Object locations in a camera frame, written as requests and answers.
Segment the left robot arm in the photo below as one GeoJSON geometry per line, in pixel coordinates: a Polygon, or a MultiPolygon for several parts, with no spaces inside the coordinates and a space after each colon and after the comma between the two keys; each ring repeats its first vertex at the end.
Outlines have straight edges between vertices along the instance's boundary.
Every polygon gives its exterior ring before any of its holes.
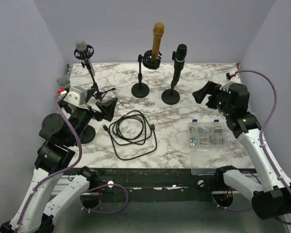
{"type": "Polygon", "coordinates": [[[95,92],[77,86],[58,90],[53,99],[57,112],[43,119],[39,132],[45,142],[37,151],[29,189],[15,216],[1,225],[1,233],[51,233],[59,216],[83,191],[97,188],[97,172],[83,167],[68,187],[51,198],[62,175],[81,160],[82,145],[95,138],[89,122],[113,119],[118,98],[96,102],[96,111],[88,104],[95,92]]]}

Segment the black microphone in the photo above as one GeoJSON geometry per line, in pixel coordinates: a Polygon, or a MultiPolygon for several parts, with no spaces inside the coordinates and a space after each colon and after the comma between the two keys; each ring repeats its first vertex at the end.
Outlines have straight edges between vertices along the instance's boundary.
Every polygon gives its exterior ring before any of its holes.
{"type": "Polygon", "coordinates": [[[173,51],[172,60],[174,61],[174,74],[172,86],[175,87],[179,82],[181,71],[184,68],[185,58],[187,55],[187,46],[185,44],[178,45],[176,51],[173,51]]]}

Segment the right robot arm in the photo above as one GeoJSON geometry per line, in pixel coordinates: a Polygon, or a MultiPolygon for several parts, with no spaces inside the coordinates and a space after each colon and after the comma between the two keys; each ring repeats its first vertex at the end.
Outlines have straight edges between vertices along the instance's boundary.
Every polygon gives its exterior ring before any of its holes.
{"type": "Polygon", "coordinates": [[[241,83],[229,82],[222,86],[209,81],[193,92],[196,103],[205,97],[208,108],[217,109],[227,127],[247,151],[259,176],[257,183],[233,166],[216,170],[214,186],[219,190],[234,188],[245,196],[260,219],[278,218],[291,214],[291,179],[287,177],[269,149],[257,118],[248,111],[250,93],[241,83]]]}

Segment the gold microphone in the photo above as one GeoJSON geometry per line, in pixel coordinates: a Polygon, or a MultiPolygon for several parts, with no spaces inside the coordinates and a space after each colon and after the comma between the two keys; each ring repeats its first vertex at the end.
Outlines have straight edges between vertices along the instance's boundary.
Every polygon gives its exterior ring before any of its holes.
{"type": "Polygon", "coordinates": [[[157,22],[153,28],[152,60],[157,60],[160,51],[162,36],[164,34],[164,24],[157,22]]]}

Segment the black clip microphone stand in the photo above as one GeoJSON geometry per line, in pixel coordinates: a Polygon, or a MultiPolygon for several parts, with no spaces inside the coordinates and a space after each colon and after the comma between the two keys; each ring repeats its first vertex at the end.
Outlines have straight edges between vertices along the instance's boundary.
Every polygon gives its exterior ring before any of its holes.
{"type": "Polygon", "coordinates": [[[178,91],[174,90],[175,87],[172,86],[171,83],[171,88],[166,89],[162,93],[162,101],[168,105],[174,105],[179,102],[180,100],[180,95],[178,91]]]}

